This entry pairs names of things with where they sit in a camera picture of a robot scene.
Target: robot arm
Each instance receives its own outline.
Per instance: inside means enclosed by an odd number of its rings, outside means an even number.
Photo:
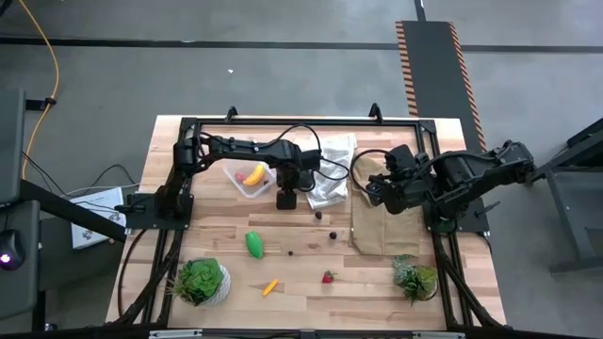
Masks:
[[[173,166],[166,184],[155,193],[155,212],[159,218],[178,218],[184,210],[180,195],[183,186],[195,173],[207,170],[221,159],[263,161],[276,169],[278,209],[295,209],[295,188],[300,188],[301,173],[320,170],[321,149],[302,151],[286,139],[270,142],[239,140],[208,134],[189,137],[173,145]]]
[[[386,154],[385,164],[388,175],[368,178],[371,203],[384,203],[391,214],[425,205],[435,219],[461,217],[470,202],[496,186],[523,183],[534,170],[526,146],[511,141],[482,154],[448,152],[432,160],[425,153],[413,156],[407,145],[401,145]]]

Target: strawberry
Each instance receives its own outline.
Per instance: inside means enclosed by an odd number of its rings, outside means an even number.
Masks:
[[[332,283],[335,278],[334,275],[335,273],[331,271],[324,272],[324,275],[322,276],[322,283]]]

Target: wooden table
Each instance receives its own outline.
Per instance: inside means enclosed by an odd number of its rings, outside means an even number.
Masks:
[[[181,118],[157,117],[140,191],[155,192],[165,182]],[[459,120],[437,119],[435,122],[441,152],[464,149]],[[271,140],[284,129],[283,126],[232,125],[204,128],[214,135],[258,141]],[[415,133],[411,128],[325,126],[316,129],[322,137],[354,133],[358,151],[390,150],[405,143],[416,152]],[[286,138],[296,142],[311,136],[304,129],[295,129]],[[197,257],[216,257],[230,271],[232,290],[221,305],[207,309],[174,299],[170,327],[340,330],[443,330],[446,327],[439,294],[411,307],[410,301],[402,297],[401,289],[392,284],[392,258],[361,255],[349,244],[350,199],[324,209],[322,220],[315,218],[301,193],[296,210],[278,211],[275,207],[278,187],[272,186],[256,199],[246,199],[224,175],[222,163],[215,163],[193,179],[193,217],[185,232],[179,262],[182,265]],[[252,258],[246,250],[245,233],[252,230],[259,232],[265,241],[266,255],[262,260]],[[329,239],[328,234],[333,231],[338,233],[336,240]],[[432,239],[423,228],[420,232],[419,262],[435,266]],[[156,237],[157,232],[147,232],[133,251],[123,282],[124,307],[134,300],[149,279]],[[128,237],[124,254],[133,238],[133,235]],[[460,233],[458,240],[467,284],[491,315],[504,323],[497,278],[486,243],[474,234]],[[290,250],[295,253],[293,256],[288,256]],[[336,282],[321,284],[322,274],[328,269],[337,273]],[[279,279],[277,287],[267,298],[262,298],[262,290],[273,279]],[[163,289],[163,286],[157,289],[153,320],[160,308]],[[457,319],[461,319],[458,292],[454,287],[450,292]],[[115,288],[107,321],[118,316],[116,296]]]

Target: concrete floor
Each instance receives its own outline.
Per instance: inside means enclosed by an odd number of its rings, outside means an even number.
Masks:
[[[395,42],[393,22],[413,20],[412,0],[29,0],[54,37]],[[428,20],[457,24],[461,42],[603,45],[596,0],[425,0]],[[35,35],[18,4],[0,33]],[[224,114],[365,115],[378,102],[406,116],[396,51],[56,49],[59,104],[33,156],[65,189],[87,186],[108,165],[139,178],[155,116]],[[466,54],[489,147],[525,142],[542,164],[563,141],[599,119],[603,55]],[[45,47],[0,45],[0,87],[48,95],[54,74]],[[37,118],[27,114],[27,126]],[[41,183],[37,173],[30,172]],[[117,172],[103,184],[124,184]],[[603,274],[552,278],[550,265],[573,258],[545,183],[500,187],[488,219],[497,277],[510,325],[601,337]],[[100,324],[115,271],[54,292],[49,320],[63,328]],[[83,302],[81,296],[94,296]],[[26,331],[28,315],[0,322]]]

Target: brown paper bag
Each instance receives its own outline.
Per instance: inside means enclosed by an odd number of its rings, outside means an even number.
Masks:
[[[368,175],[384,173],[384,166],[364,156],[354,166],[354,176],[362,187]],[[391,215],[383,204],[370,204],[368,195],[351,185],[351,241],[363,254],[418,256],[419,232],[423,227],[421,207]]]

